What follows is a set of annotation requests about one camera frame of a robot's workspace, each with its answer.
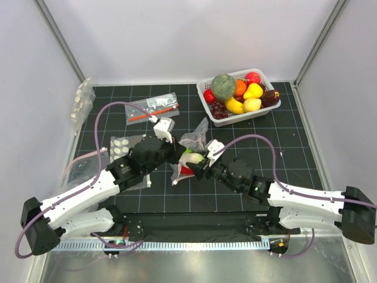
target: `fruit basket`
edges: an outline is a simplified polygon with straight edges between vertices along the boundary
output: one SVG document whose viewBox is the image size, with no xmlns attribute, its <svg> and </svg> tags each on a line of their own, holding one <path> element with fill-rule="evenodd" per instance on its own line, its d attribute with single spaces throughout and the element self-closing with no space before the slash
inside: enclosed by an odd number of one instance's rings
<svg viewBox="0 0 377 283">
<path fill-rule="evenodd" d="M 238 78 L 244 78 L 245 75 L 247 75 L 250 72 L 256 72 L 260 76 L 260 78 L 261 78 L 260 83 L 263 84 L 266 87 L 266 91 L 274 89 L 272 87 L 270 81 L 266 78 L 266 76 L 259 69 L 255 69 L 255 68 L 254 69 L 248 69 L 248 70 L 244 70 L 244 71 L 230 73 L 229 75 L 231 75 L 235 79 L 238 79 Z M 200 81 L 200 82 L 197 83 L 196 87 L 198 89 L 198 94 L 199 94 L 201 102 L 203 103 L 204 109 L 205 109 L 207 115 L 210 117 L 211 121 L 214 123 L 214 125 L 216 127 L 222 127 L 222 126 L 225 126 L 225 125 L 229 125 L 229 124 L 237 123 L 237 122 L 240 122 L 240 121 L 244 121 L 244 120 L 248 120 L 248 119 L 252 119 L 252 118 L 255 118 L 255 117 L 266 115 L 271 110 L 278 108 L 282 103 L 279 100 L 279 102 L 276 103 L 273 106 L 266 107 L 266 108 L 256 110 L 256 111 L 252 111 L 252 112 L 248 112 L 248 113 L 244 113 L 244 114 L 233 114 L 232 112 L 225 110 L 228 118 L 215 119 L 213 117 L 212 113 L 211 113 L 212 107 L 214 107 L 214 106 L 213 105 L 209 106 L 206 103 L 204 96 L 203 96 L 203 93 L 205 92 L 205 90 L 211 88 L 212 80 L 213 80 L 213 78 L 208 78 L 206 80 Z"/>
</svg>

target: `white wall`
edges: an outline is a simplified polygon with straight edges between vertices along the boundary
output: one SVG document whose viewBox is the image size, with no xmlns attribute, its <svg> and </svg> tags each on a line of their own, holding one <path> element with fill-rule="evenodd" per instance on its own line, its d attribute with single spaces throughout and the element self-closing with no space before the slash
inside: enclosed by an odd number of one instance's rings
<svg viewBox="0 0 377 283">
<path fill-rule="evenodd" d="M 24 282 L 14 255 L 25 200 L 47 197 L 67 160 L 70 108 L 79 82 L 31 0 L 0 10 L 1 282 Z M 29 253 L 26 241 L 21 249 Z"/>
<path fill-rule="evenodd" d="M 256 67 L 295 79 L 336 0 L 47 0 L 86 77 L 197 81 Z"/>
<path fill-rule="evenodd" d="M 300 94 L 333 190 L 356 186 L 377 203 L 377 2 L 349 1 Z M 377 244 L 363 246 L 376 282 Z"/>
</svg>

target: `white linear rail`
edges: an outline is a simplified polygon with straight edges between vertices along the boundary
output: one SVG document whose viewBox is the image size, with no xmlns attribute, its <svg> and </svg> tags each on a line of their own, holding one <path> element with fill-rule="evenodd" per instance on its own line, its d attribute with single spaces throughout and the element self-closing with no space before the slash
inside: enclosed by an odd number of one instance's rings
<svg viewBox="0 0 377 283">
<path fill-rule="evenodd" d="M 103 251 L 105 245 L 99 240 L 67 240 L 61 242 L 51 252 L 79 252 L 79 251 Z M 257 242 L 236 242 L 236 243 L 159 243 L 145 242 L 138 248 L 138 251 L 237 251 L 251 249 L 269 249 L 269 239 L 263 238 Z M 112 249 L 106 251 L 127 251 L 129 249 Z"/>
</svg>

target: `green melon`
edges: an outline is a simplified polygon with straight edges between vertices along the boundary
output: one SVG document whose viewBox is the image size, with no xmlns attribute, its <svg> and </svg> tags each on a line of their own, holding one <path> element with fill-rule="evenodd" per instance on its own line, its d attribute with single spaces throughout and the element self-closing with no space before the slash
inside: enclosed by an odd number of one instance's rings
<svg viewBox="0 0 377 283">
<path fill-rule="evenodd" d="M 213 95 L 222 101 L 231 99 L 236 90 L 236 80 L 228 74 L 217 75 L 211 82 L 211 91 Z"/>
</svg>

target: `black mat with white grid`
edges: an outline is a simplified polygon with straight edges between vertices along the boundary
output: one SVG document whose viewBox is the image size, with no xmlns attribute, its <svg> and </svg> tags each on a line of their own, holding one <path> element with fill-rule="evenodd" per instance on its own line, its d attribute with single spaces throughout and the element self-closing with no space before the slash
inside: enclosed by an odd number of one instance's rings
<svg viewBox="0 0 377 283">
<path fill-rule="evenodd" d="M 322 189 L 318 171 L 297 110 L 295 98 L 289 83 L 273 83 L 280 91 L 282 105 L 269 114 L 255 119 L 241 121 L 224 127 L 215 127 L 210 122 L 207 141 L 217 139 L 224 144 L 245 134 L 261 134 L 275 146 L 277 175 L 283 182 L 313 189 Z M 83 125 L 75 156 L 95 150 L 94 121 L 97 113 L 113 101 L 136 101 L 143 98 L 175 92 L 180 115 L 173 117 L 176 122 L 173 134 L 180 137 L 193 131 L 206 117 L 197 94 L 196 85 L 138 85 L 121 87 L 96 87 L 97 98 L 87 122 Z M 110 148 L 110 137 L 152 134 L 152 123 L 126 126 L 124 106 L 113 106 L 106 110 L 99 123 L 99 141 L 102 147 Z M 224 162 L 235 156 L 249 162 L 255 174 L 272 177 L 272 156 L 261 140 L 242 140 L 228 149 L 222 156 Z M 256 211 L 266 208 L 242 199 L 223 184 L 215 180 L 198 181 L 195 178 L 182 180 L 171 185 L 171 167 L 160 166 L 151 174 L 152 186 L 142 190 L 124 192 L 111 197 L 101 204 L 115 203 L 122 212 L 226 212 Z"/>
</svg>

